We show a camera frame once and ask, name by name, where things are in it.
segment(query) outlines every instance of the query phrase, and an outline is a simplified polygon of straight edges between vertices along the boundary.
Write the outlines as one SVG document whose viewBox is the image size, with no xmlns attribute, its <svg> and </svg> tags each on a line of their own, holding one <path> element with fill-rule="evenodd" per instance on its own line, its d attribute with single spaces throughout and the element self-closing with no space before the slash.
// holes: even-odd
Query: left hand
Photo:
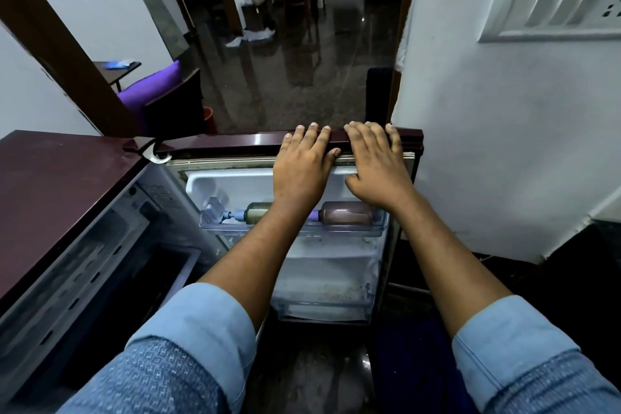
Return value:
<svg viewBox="0 0 621 414">
<path fill-rule="evenodd" d="M 273 207 L 284 206 L 304 219 L 323 195 L 330 169 L 341 153 L 335 148 L 325 154 L 330 127 L 323 127 L 317 136 L 318 128 L 311 123 L 306 134 L 302 125 L 293 135 L 287 133 L 274 163 Z"/>
</svg>

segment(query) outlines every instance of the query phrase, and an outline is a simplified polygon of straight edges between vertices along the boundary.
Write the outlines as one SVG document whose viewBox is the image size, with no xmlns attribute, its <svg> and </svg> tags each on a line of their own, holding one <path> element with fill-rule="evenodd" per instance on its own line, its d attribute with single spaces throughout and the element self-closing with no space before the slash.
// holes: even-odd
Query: rolled-up sleeve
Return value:
<svg viewBox="0 0 621 414">
<path fill-rule="evenodd" d="M 167 339 L 190 354 L 224 392 L 232 413 L 244 401 L 256 353 L 255 330 L 244 308 L 224 290 L 188 285 L 173 296 L 128 341 Z"/>
<path fill-rule="evenodd" d="M 479 411 L 520 376 L 576 343 L 519 296 L 480 311 L 453 338 L 453 353 Z"/>
</svg>

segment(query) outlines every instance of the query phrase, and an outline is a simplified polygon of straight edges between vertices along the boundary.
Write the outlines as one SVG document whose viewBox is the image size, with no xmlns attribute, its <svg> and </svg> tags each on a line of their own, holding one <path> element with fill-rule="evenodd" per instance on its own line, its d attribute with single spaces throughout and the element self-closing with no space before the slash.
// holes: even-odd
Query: purple cushion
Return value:
<svg viewBox="0 0 621 414">
<path fill-rule="evenodd" d="M 120 101 L 123 102 L 136 119 L 141 134 L 144 136 L 148 135 L 147 121 L 142 114 L 142 107 L 182 82 L 181 65 L 176 60 L 161 71 L 140 79 L 119 92 Z"/>
</svg>

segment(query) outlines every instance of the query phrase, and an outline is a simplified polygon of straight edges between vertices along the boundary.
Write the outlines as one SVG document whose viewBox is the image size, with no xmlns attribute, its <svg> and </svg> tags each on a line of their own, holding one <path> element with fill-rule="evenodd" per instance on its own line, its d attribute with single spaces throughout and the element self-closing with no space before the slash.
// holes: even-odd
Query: dark tiled floor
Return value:
<svg viewBox="0 0 621 414">
<path fill-rule="evenodd" d="M 366 72 L 390 66 L 397 48 L 399 4 L 325 0 L 310 27 L 300 10 L 275 9 L 269 41 L 226 48 L 207 23 L 184 63 L 201 68 L 205 105 L 221 133 L 290 129 L 316 121 L 362 120 Z"/>
</svg>

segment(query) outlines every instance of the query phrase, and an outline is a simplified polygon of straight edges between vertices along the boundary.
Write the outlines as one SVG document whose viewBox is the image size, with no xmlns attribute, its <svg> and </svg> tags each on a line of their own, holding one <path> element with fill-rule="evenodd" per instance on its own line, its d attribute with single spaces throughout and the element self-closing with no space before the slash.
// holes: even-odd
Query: refrigerator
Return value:
<svg viewBox="0 0 621 414">
<path fill-rule="evenodd" d="M 285 133 L 158 141 L 14 131 L 0 140 L 0 407 L 60 406 L 243 238 L 252 225 L 209 210 L 273 199 Z M 399 133 L 414 180 L 423 134 Z M 342 155 L 316 209 L 357 200 L 345 186 L 356 168 L 344 130 L 332 131 L 333 147 Z M 276 281 L 278 318 L 370 324 L 399 237 L 383 210 L 369 226 L 307 222 Z"/>
</svg>

